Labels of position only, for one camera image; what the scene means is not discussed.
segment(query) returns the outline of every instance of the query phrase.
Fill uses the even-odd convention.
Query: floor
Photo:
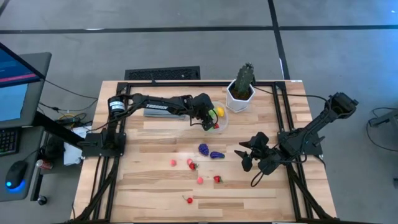
[[[283,52],[270,28],[269,2],[275,5]],[[0,12],[4,9],[0,41],[18,54],[51,52],[47,79],[83,95],[98,95],[103,80],[122,80],[125,69],[199,65],[202,79],[232,79],[245,62],[253,63],[257,79],[303,80],[308,94],[325,97],[345,92],[359,101],[357,112],[321,131],[326,136],[322,147],[337,214],[361,222],[398,219],[398,190],[392,183],[398,177],[398,153],[372,145],[365,129],[373,108],[398,106],[395,0],[4,0],[5,5],[0,7]],[[180,26],[262,30],[124,30]],[[310,26],[321,30],[309,30]],[[38,31],[54,29],[62,31]],[[48,84],[41,101],[70,110],[91,102]],[[323,103],[309,102],[315,117]],[[86,111],[91,118],[94,109]],[[59,116],[44,111],[51,118]],[[370,134],[383,146],[396,148],[389,125],[371,129]],[[27,199],[0,203],[0,222],[64,222],[70,216],[79,175],[46,176],[41,190],[50,199],[46,206]],[[16,210],[23,210],[23,215],[16,215]]]

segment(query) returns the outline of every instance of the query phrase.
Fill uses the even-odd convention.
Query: robotic arm
[[[132,100],[131,107],[125,109],[124,100]],[[171,98],[144,96],[140,93],[133,95],[118,95],[108,99],[108,110],[111,119],[120,120],[132,115],[141,108],[165,110],[174,115],[188,115],[191,118],[201,119],[205,131],[212,128],[215,123],[209,115],[209,110],[214,109],[210,97],[201,93],[192,98],[191,95],[175,96]]]
[[[356,105],[358,102],[344,93],[330,96],[320,115],[306,127],[298,128],[280,139],[279,148],[277,146],[269,148],[267,146],[269,139],[262,132],[258,132],[250,141],[240,142],[241,146],[252,150],[250,154],[235,150],[235,153],[242,157],[243,170],[246,172],[251,170],[253,159],[260,160],[258,168],[265,175],[271,174],[281,164],[286,166],[292,163],[303,153],[304,148],[317,147],[320,144],[324,137],[317,137],[316,133],[319,130],[336,119],[349,118],[355,112]]]
[[[125,100],[133,102],[127,109],[124,104]],[[101,148],[120,148],[124,138],[116,133],[118,122],[141,108],[165,110],[175,115],[188,115],[190,119],[200,119],[205,131],[215,125],[213,118],[209,115],[209,110],[213,110],[214,106],[210,97],[205,93],[196,97],[184,95],[171,98],[144,96],[140,93],[117,95],[108,99],[109,122],[108,127],[101,132]]]

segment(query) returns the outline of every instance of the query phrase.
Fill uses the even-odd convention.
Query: cactus
[[[251,63],[246,63],[241,69],[239,69],[238,76],[236,77],[234,97],[243,100],[250,97],[249,85],[255,81],[253,65]]]

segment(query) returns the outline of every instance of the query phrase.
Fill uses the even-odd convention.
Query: black floor stripe
[[[280,36],[278,20],[276,17],[274,1],[268,0],[268,5],[269,5],[269,11],[271,13],[272,26],[274,27],[276,47],[278,49],[280,63],[282,64],[282,73],[283,73],[284,79],[290,80],[290,74],[289,74],[289,69],[287,68],[287,61],[286,61],[284,45],[282,43],[282,37]]]
[[[0,7],[0,15],[7,3]],[[357,26],[280,26],[278,31],[300,30],[391,30],[398,25],[357,25]],[[263,31],[274,30],[272,26],[214,26],[214,27],[143,27],[143,28],[106,28],[106,29],[27,29],[0,30],[0,34],[106,34],[140,32],[200,32],[200,31]]]
[[[4,10],[6,9],[9,1],[10,0],[4,0],[4,2],[2,2],[2,5],[0,6],[0,16],[1,16],[2,12],[4,12]]]
[[[261,31],[272,26],[147,27],[110,29],[0,30],[0,34],[103,34],[140,32]]]
[[[398,25],[355,25],[355,26],[280,26],[279,30],[384,30],[398,29]]]

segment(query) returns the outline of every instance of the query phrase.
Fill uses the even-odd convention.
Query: yellow fruit
[[[223,108],[221,108],[221,107],[217,107],[217,115],[218,116],[220,116],[220,117],[223,117],[224,116],[224,109]]]

